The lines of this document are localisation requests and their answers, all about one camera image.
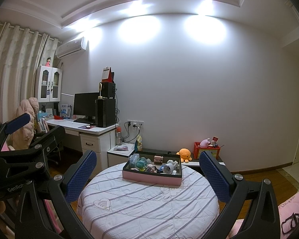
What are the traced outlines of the pink bed quilt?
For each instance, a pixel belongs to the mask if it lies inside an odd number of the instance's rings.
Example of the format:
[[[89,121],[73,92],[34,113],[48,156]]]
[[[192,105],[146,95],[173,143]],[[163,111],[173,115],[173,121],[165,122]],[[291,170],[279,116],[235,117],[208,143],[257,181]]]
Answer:
[[[288,238],[299,222],[299,192],[278,206],[280,217],[280,238]]]

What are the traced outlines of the orange octopus plush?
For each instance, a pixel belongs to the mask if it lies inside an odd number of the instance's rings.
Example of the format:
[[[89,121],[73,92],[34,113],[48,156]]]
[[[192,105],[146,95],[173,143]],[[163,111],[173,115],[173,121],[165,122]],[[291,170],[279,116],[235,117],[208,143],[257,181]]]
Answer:
[[[181,150],[179,150],[177,152],[177,155],[180,156],[181,163],[188,163],[192,160],[191,152],[186,148],[182,148]]]

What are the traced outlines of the black computer tower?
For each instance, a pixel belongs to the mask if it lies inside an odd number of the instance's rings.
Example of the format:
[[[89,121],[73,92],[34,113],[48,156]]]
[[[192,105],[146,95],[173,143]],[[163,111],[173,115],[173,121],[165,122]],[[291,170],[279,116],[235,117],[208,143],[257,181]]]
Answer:
[[[96,125],[109,127],[115,124],[115,99],[97,99],[95,104]]]

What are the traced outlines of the clear plastic swab box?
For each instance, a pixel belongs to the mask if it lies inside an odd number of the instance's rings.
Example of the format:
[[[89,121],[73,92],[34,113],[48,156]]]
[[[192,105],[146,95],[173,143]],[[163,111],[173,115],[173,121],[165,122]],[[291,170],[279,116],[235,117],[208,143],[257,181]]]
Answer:
[[[139,154],[138,153],[134,153],[130,156],[129,158],[129,168],[136,168],[136,163],[139,161]]]

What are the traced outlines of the black computer monitor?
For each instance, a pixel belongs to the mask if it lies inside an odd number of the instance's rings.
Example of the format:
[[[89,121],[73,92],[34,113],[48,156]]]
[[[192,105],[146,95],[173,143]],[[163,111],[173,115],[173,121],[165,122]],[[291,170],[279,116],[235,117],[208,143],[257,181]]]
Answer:
[[[96,123],[96,101],[99,92],[76,93],[74,95],[73,115],[75,122],[95,124]]]

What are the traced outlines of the black speaker box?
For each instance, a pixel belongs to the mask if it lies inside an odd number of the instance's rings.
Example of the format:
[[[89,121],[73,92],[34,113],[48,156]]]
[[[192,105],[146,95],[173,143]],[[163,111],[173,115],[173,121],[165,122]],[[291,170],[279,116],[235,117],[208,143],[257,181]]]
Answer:
[[[112,82],[99,83],[99,95],[104,98],[114,99],[115,90],[116,90],[115,83]]]

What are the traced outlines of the pink plush toy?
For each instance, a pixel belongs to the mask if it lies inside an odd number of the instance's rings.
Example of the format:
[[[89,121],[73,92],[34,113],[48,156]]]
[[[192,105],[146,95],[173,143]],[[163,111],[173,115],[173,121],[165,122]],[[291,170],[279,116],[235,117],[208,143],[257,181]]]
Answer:
[[[200,147],[201,148],[207,148],[210,145],[210,140],[209,138],[204,139],[200,142]]]

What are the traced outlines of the pink and black tray box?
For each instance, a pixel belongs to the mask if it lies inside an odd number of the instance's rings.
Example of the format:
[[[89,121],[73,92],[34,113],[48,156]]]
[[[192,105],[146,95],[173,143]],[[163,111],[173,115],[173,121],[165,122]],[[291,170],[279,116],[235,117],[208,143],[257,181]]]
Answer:
[[[137,182],[180,186],[184,175],[179,155],[136,151],[123,166],[122,177]]]

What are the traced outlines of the red cap water bottle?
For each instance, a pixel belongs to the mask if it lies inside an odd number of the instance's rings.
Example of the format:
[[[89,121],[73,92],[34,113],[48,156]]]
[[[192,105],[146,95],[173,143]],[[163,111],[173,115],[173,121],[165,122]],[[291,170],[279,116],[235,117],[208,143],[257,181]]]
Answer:
[[[122,145],[121,127],[116,128],[116,145]]]

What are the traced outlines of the wall power strip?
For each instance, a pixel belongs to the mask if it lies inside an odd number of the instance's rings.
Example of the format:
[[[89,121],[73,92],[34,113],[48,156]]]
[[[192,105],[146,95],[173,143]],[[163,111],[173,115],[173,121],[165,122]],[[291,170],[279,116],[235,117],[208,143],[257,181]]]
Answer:
[[[127,123],[132,127],[143,127],[144,122],[143,121],[136,121],[136,120],[128,120]]]

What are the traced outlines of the snack bag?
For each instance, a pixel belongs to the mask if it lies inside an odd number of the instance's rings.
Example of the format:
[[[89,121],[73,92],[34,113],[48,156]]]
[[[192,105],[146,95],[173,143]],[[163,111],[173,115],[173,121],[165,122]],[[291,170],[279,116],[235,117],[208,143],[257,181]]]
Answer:
[[[142,151],[143,150],[143,139],[141,135],[138,135],[136,141],[135,141],[135,150],[136,151]]]

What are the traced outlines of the rose gold cylinder jar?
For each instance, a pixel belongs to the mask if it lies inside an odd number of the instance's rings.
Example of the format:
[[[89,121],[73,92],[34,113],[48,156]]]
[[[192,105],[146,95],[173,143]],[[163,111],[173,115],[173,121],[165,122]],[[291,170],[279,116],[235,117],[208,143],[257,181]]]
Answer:
[[[153,161],[154,161],[155,164],[162,164],[163,160],[164,160],[164,157],[163,156],[159,156],[159,155],[155,155],[154,159],[153,159]]]

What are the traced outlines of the beige curtain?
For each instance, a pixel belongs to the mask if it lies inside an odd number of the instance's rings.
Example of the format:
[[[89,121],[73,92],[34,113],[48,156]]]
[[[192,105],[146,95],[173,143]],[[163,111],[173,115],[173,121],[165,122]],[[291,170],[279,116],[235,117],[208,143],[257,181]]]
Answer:
[[[23,99],[34,96],[36,70],[54,58],[57,38],[0,22],[0,122],[14,118]]]

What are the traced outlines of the small pink doll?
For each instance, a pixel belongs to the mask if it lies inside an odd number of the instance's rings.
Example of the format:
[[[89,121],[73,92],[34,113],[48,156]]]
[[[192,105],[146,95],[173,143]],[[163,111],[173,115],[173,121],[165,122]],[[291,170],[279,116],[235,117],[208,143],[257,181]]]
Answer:
[[[51,60],[52,60],[51,57],[48,57],[46,60],[45,66],[51,67]]]

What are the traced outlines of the white air conditioner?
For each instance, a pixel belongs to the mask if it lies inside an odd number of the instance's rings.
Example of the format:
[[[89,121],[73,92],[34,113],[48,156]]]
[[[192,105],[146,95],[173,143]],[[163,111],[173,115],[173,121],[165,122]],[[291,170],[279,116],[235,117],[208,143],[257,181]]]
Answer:
[[[86,51],[89,41],[85,37],[76,38],[60,45],[56,50],[58,59],[73,55],[75,53]]]

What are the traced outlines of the teal capsule ball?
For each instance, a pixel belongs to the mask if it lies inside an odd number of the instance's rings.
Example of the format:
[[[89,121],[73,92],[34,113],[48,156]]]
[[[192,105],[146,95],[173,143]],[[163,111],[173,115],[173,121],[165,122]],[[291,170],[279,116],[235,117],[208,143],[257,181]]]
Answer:
[[[136,167],[138,169],[145,169],[148,165],[147,160],[144,159],[140,159],[139,161],[136,162]]]

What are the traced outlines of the white computer desk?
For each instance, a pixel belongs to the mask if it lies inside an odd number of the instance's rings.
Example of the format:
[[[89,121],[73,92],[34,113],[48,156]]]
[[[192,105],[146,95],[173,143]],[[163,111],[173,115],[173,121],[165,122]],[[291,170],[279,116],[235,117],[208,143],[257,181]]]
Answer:
[[[91,150],[96,153],[97,165],[90,178],[108,168],[107,152],[115,145],[115,125],[101,128],[83,128],[83,123],[74,120],[48,120],[49,126],[62,126],[65,129],[63,144],[67,148],[85,153]]]

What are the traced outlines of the white wall cabinet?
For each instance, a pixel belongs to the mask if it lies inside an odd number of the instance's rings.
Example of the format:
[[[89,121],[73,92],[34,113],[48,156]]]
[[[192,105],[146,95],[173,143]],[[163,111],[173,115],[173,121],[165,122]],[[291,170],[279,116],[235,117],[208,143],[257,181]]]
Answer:
[[[62,69],[39,66],[36,70],[35,97],[40,103],[61,101]]]

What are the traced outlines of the pink pig doll figurine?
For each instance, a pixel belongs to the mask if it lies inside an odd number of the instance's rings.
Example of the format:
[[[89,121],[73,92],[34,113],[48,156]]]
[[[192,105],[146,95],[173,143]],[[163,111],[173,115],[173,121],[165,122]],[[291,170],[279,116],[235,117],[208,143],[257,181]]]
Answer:
[[[148,173],[157,173],[157,167],[153,164],[148,164],[147,165],[147,168],[145,169],[145,172],[148,172]]]

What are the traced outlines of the red storage crate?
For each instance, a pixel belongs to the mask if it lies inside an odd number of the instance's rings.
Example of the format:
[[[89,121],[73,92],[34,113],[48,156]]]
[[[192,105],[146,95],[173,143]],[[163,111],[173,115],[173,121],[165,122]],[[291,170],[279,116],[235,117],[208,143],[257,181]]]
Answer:
[[[220,153],[220,147],[201,147],[199,142],[194,143],[194,149],[193,149],[193,158],[197,160],[200,157],[200,154],[202,152],[209,151],[212,153],[212,156],[215,157],[217,160],[220,159],[219,153]]]

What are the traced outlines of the red desk calendar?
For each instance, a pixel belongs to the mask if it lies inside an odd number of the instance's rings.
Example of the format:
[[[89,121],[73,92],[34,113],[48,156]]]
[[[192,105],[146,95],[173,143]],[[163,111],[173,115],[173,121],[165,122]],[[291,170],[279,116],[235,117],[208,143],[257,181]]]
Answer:
[[[114,83],[114,72],[111,67],[105,67],[101,76],[102,83]]]

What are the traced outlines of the blue highlighter marker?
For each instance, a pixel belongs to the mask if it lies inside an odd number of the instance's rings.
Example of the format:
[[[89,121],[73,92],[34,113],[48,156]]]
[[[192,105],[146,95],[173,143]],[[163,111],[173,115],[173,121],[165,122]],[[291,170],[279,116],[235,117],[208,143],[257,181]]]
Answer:
[[[158,168],[157,173],[166,173],[165,171],[165,165],[161,165],[160,168]]]

